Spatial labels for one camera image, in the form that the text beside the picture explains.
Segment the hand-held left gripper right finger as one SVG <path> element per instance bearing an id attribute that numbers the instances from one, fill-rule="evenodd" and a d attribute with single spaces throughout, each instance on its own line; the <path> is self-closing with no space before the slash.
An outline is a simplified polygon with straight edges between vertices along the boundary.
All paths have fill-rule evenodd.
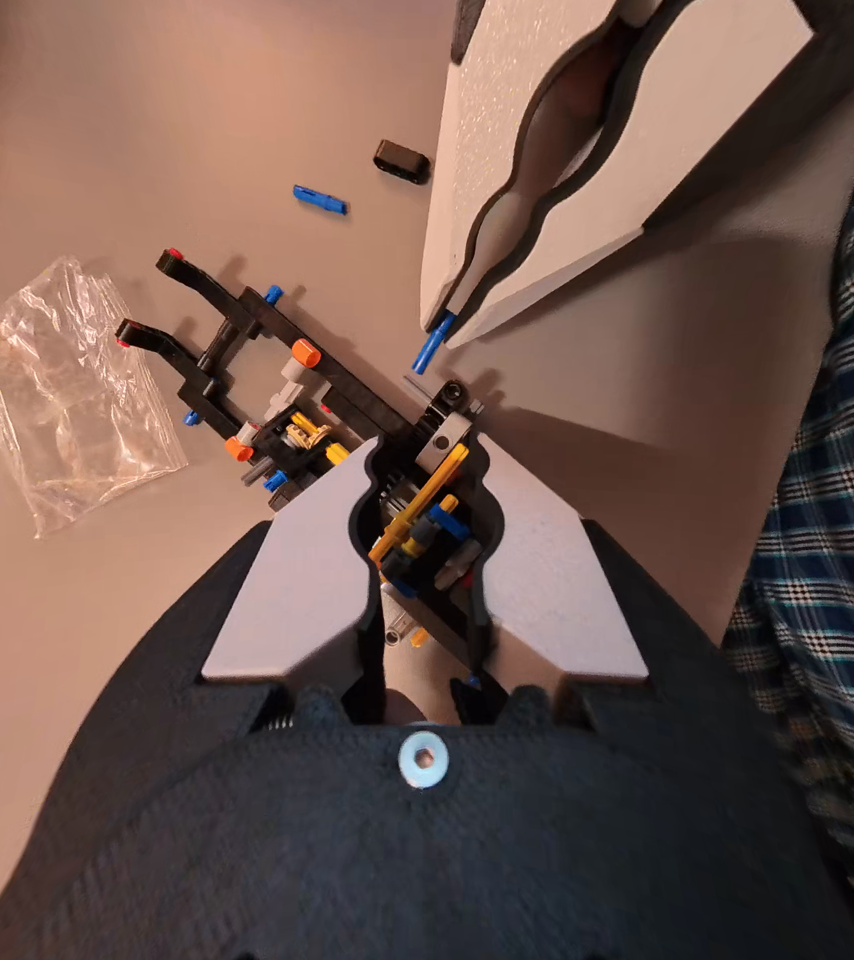
<path id="1" fill-rule="evenodd" d="M 471 678 L 450 682 L 460 722 L 495 723 L 519 688 L 539 688 L 563 713 L 580 685 L 645 684 L 649 667 L 580 513 L 489 436 L 471 436 L 468 450 L 481 554 L 468 595 Z"/>

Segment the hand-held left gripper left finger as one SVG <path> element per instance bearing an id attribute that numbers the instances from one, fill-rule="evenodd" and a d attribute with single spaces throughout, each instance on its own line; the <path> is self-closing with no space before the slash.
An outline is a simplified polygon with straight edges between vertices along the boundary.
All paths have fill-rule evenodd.
<path id="1" fill-rule="evenodd" d="M 322 686 L 355 722 L 385 716 L 379 574 L 360 538 L 376 506 L 375 455 L 364 441 L 268 525 L 201 667 L 207 682 L 270 681 L 290 693 Z"/>

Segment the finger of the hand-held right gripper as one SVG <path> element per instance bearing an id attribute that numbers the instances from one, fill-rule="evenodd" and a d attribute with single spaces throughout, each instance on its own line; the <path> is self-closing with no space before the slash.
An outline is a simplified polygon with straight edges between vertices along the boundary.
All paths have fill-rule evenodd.
<path id="1" fill-rule="evenodd" d="M 420 282 L 423 330 L 479 335 L 481 282 L 592 149 L 655 2 L 459 2 Z"/>
<path id="2" fill-rule="evenodd" d="M 775 78 L 681 78 L 634 57 L 616 77 L 596 141 L 573 174 L 534 208 L 519 250 L 481 282 L 479 335 L 732 180 L 854 84 L 854 45 L 837 35 L 797 54 Z"/>

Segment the blue lego pin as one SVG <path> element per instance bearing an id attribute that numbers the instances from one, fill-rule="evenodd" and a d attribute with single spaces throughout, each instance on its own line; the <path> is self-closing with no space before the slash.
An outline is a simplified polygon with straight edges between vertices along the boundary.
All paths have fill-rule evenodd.
<path id="1" fill-rule="evenodd" d="M 295 184 L 292 187 L 292 196 L 301 204 L 337 216 L 345 217 L 349 211 L 348 203 L 345 200 L 300 184 Z"/>
<path id="2" fill-rule="evenodd" d="M 434 355 L 440 346 L 446 341 L 451 327 L 457 321 L 457 315 L 449 310 L 443 312 L 442 317 L 436 322 L 428 333 L 421 350 L 416 355 L 411 370 L 417 376 L 422 376 L 431 365 Z"/>

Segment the lego technic chassis assembly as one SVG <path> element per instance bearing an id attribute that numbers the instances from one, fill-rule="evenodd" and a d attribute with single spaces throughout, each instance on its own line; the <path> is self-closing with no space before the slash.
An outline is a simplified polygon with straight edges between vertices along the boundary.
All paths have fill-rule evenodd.
<path id="1" fill-rule="evenodd" d="M 174 248 L 162 252 L 156 268 L 216 308 L 217 334 L 196 354 L 168 332 L 126 318 L 116 330 L 118 345 L 155 355 L 178 374 L 187 423 L 211 427 L 247 466 L 244 478 L 268 492 L 275 515 L 363 442 L 382 439 L 373 462 L 376 506 L 363 509 L 360 538 L 379 574 L 385 646 L 385 590 L 393 589 L 452 629 L 469 669 L 468 595 L 481 544 L 472 532 L 463 462 L 471 436 L 481 433 L 466 387 L 444 383 L 411 421 L 279 309 L 280 288 L 231 294 Z M 272 521 L 262 525 L 241 580 L 219 603 L 198 667 L 206 684 L 215 682 L 201 678 L 201 667 Z M 254 682 L 262 680 L 218 684 Z"/>

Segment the small black lego piece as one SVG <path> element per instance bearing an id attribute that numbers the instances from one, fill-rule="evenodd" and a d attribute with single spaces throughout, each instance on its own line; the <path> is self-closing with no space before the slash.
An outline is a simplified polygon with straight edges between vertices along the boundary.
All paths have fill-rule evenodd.
<path id="1" fill-rule="evenodd" d="M 418 150 L 412 150 L 389 139 L 382 139 L 373 155 L 377 169 L 418 186 L 430 178 L 431 160 Z"/>

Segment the blue plaid shirt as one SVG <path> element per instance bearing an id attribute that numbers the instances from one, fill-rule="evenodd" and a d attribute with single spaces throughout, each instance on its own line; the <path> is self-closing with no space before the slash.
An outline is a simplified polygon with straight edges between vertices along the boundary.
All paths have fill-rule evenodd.
<path id="1" fill-rule="evenodd" d="M 832 331 L 722 646 L 854 873 L 854 186 Z"/>

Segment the clear plastic bag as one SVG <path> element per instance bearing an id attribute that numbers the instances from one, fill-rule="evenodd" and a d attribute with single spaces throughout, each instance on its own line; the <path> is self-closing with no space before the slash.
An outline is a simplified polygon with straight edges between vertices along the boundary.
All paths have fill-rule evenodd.
<path id="1" fill-rule="evenodd" d="M 0 305 L 0 451 L 42 539 L 188 465 L 105 273 L 54 260 Z"/>

